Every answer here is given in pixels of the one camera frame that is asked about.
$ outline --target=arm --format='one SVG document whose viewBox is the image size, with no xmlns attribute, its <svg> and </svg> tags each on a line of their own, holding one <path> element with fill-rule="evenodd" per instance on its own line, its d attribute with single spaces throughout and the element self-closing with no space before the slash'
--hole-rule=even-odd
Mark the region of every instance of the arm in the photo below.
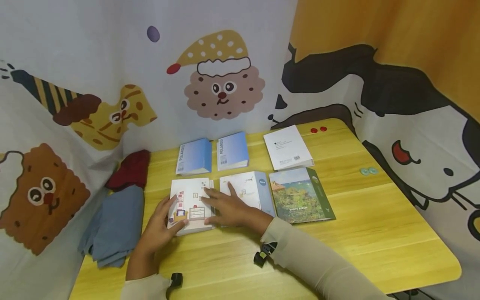
<svg viewBox="0 0 480 300">
<path fill-rule="evenodd" d="M 390 299 L 331 248 L 289 223 L 247 206 L 230 183 L 228 187 L 232 196 L 205 190 L 210 199 L 202 201 L 221 213 L 208 218 L 206 223 L 245 226 L 262 236 L 263 243 L 276 241 L 277 247 L 271 255 L 275 264 L 300 277 L 326 300 Z"/>
<path fill-rule="evenodd" d="M 168 196 L 165 197 L 150 217 L 145 231 L 128 261 L 126 281 L 120 299 L 166 299 L 170 280 L 158 274 L 159 262 L 155 263 L 155 253 L 163 248 L 188 222 L 184 220 L 167 229 L 165 218 L 168 209 L 176 199 L 176 196 L 171 199 Z"/>
</svg>

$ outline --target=yellow table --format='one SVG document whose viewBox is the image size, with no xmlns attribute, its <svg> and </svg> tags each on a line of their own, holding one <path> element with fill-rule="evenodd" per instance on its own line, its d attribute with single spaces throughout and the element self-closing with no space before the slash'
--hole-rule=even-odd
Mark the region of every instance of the yellow table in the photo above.
<svg viewBox="0 0 480 300">
<path fill-rule="evenodd" d="M 320 126 L 327 131 L 311 133 Z M 455 280 L 458 260 L 423 220 L 417 210 L 380 168 L 342 121 L 328 119 L 299 125 L 315 160 L 337 220 L 298 225 L 352 262 L 383 292 Z M 210 177 L 219 187 L 221 176 L 259 170 L 273 171 L 264 144 L 265 132 L 247 135 L 250 166 L 216 171 L 213 143 Z M 178 148 L 152 153 L 145 188 L 144 227 L 156 204 L 169 194 L 175 178 Z M 375 167 L 377 175 L 363 176 L 360 168 Z M 242 228 L 214 229 L 176 240 L 164 249 L 160 273 L 183 273 L 183 287 L 171 299 L 316 299 L 289 273 L 266 263 L 253 264 L 258 237 Z M 118 299 L 125 279 L 121 269 L 98 270 L 86 257 L 76 280 L 72 300 Z"/>
</svg>

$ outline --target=printed fabric backdrop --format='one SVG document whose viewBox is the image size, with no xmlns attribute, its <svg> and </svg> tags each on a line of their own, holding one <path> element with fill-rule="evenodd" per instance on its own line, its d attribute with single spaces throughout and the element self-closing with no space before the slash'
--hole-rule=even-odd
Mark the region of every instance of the printed fabric backdrop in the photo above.
<svg viewBox="0 0 480 300">
<path fill-rule="evenodd" d="M 0 298 L 68 298 L 125 155 L 338 118 L 462 264 L 423 290 L 477 299 L 479 5 L 0 3 Z"/>
</svg>

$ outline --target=landscape painting cover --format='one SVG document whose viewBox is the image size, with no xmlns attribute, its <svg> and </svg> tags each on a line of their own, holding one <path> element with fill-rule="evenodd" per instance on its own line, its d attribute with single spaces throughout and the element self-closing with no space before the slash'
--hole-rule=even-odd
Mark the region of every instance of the landscape painting cover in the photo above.
<svg viewBox="0 0 480 300">
<path fill-rule="evenodd" d="M 276 213 L 282 220 L 294 224 L 335 219 L 315 170 L 292 169 L 269 178 Z"/>
</svg>

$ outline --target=folded cloth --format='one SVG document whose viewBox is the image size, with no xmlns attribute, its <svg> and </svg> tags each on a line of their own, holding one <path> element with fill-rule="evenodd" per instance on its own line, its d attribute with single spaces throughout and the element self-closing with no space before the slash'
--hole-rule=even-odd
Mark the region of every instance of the folded cloth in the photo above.
<svg viewBox="0 0 480 300">
<path fill-rule="evenodd" d="M 144 191 L 136 185 L 103 200 L 85 230 L 78 251 L 89 254 L 97 267 L 120 268 L 142 234 Z"/>
<path fill-rule="evenodd" d="M 110 177 L 105 186 L 114 192 L 131 185 L 145 188 L 149 162 L 150 152 L 148 150 L 131 153 L 121 162 L 120 168 Z"/>
</svg>

